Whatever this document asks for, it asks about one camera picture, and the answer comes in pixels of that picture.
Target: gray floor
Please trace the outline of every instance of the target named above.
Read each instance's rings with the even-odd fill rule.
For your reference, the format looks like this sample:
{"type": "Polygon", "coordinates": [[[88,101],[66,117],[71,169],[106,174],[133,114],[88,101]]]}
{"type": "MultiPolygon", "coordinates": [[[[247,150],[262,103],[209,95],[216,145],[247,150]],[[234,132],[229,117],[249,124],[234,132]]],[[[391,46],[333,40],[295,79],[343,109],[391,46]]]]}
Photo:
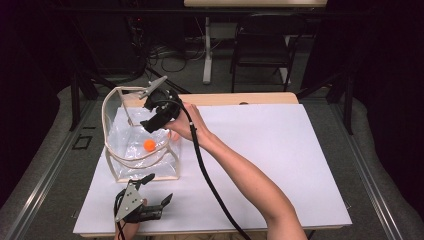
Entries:
{"type": "MultiPolygon", "coordinates": [[[[311,40],[305,39],[302,44],[289,87],[292,92],[299,91],[311,40]]],[[[202,83],[202,60],[190,60],[183,71],[176,73],[164,71],[160,64],[162,60],[153,68],[192,93],[229,92],[230,55],[231,51],[225,44],[221,43],[214,49],[210,85],[202,83]]],[[[163,61],[165,69],[183,66],[183,62],[172,58],[163,61]]],[[[248,73],[240,79],[278,77],[268,71],[259,75],[247,69],[239,72],[241,75],[248,73]]],[[[123,85],[145,86],[147,80],[145,76],[139,82],[123,85]]],[[[101,94],[98,101],[85,101],[81,97],[86,106],[83,110],[85,117],[73,133],[67,131],[71,124],[69,88],[58,94],[61,107],[56,121],[15,191],[0,210],[2,239],[81,238],[72,233],[75,213],[82,206],[103,147],[100,105],[108,89],[100,85],[97,87],[101,94]],[[88,149],[78,149],[78,136],[92,137],[88,149]]],[[[327,90],[323,88],[302,99],[301,103],[308,112],[342,197],[349,206],[353,225],[317,231],[313,239],[424,239],[423,221],[405,202],[378,161],[365,107],[354,101],[354,135],[350,136],[340,125],[339,106],[328,105],[324,101],[327,90]]],[[[281,88],[237,86],[236,91],[281,91],[281,88]]]]}

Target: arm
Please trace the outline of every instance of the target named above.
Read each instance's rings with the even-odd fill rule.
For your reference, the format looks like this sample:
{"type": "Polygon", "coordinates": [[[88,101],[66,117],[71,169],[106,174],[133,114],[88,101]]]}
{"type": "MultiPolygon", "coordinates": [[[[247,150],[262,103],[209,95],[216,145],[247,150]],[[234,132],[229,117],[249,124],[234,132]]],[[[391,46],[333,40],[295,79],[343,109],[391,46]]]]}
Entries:
{"type": "MultiPolygon", "coordinates": [[[[200,146],[218,161],[240,192],[264,217],[268,239],[306,239],[293,205],[280,188],[253,163],[210,132],[195,105],[186,103],[185,108],[197,129],[200,146]]],[[[189,122],[183,112],[165,128],[192,140],[189,122]]]]}

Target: wire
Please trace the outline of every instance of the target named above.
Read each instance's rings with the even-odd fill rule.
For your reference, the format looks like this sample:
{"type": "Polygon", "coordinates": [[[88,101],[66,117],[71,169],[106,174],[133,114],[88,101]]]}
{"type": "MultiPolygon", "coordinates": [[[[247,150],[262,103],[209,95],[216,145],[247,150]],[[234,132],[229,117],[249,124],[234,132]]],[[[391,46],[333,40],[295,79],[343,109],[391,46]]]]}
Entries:
{"type": "Polygon", "coordinates": [[[228,211],[227,207],[225,206],[224,201],[221,199],[221,196],[219,195],[218,191],[216,190],[215,186],[212,183],[212,180],[209,177],[209,174],[206,170],[205,164],[203,163],[202,154],[200,152],[200,145],[199,145],[199,140],[197,139],[196,127],[194,126],[193,120],[191,119],[191,116],[188,113],[187,109],[184,107],[183,104],[181,104],[177,101],[173,101],[173,100],[155,101],[155,103],[160,103],[160,102],[170,102],[170,103],[177,104],[186,114],[187,119],[188,119],[189,124],[190,124],[190,132],[191,132],[191,137],[193,139],[194,150],[196,152],[197,160],[198,160],[198,163],[199,163],[200,170],[203,174],[203,177],[205,178],[209,188],[211,189],[213,195],[215,196],[216,200],[218,201],[219,205],[221,206],[222,210],[224,211],[225,215],[227,216],[227,218],[231,222],[231,224],[244,237],[244,239],[251,240],[250,237],[246,234],[246,232],[243,231],[243,229],[237,224],[237,222],[231,216],[230,212],[228,211]]]}

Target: orange ball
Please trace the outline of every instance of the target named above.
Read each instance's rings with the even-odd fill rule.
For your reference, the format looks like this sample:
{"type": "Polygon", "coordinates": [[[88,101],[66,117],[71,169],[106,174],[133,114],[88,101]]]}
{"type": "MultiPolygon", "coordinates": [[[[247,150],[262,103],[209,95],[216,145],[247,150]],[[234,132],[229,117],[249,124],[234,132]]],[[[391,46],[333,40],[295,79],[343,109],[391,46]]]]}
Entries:
{"type": "Polygon", "coordinates": [[[144,149],[148,152],[153,152],[156,149],[156,142],[153,139],[147,139],[143,144],[144,149]]]}

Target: white table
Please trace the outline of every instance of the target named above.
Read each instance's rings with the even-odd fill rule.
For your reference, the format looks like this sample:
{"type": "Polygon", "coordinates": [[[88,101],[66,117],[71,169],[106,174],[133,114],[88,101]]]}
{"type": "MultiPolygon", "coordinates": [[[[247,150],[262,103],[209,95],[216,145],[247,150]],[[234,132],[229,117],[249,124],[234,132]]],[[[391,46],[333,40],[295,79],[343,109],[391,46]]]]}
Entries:
{"type": "MultiPolygon", "coordinates": [[[[182,99],[209,105],[199,109],[210,129],[276,182],[291,199],[305,229],[352,224],[305,109],[297,104],[294,94],[200,94],[185,95],[182,99]],[[224,105],[242,101],[250,104],[224,105]]],[[[266,230],[259,212],[216,161],[205,151],[202,156],[215,187],[238,224],[245,230],[266,230]]],[[[182,144],[180,173],[179,180],[155,181],[140,187],[142,197],[152,205],[170,193],[174,196],[162,219],[143,223],[139,233],[234,232],[203,179],[189,141],[182,144]]],[[[102,154],[74,233],[84,237],[113,235],[113,204],[116,194],[125,187],[126,184],[115,182],[102,154]]]]}
{"type": "MultiPolygon", "coordinates": [[[[327,5],[327,0],[184,0],[186,7],[194,8],[323,8],[327,5]]],[[[217,23],[210,22],[209,17],[206,17],[205,23],[205,67],[203,71],[203,83],[211,83],[211,71],[212,71],[212,52],[211,52],[211,38],[233,38],[235,34],[236,23],[217,23]]],[[[280,69],[280,74],[283,81],[287,70],[280,69]]]]}

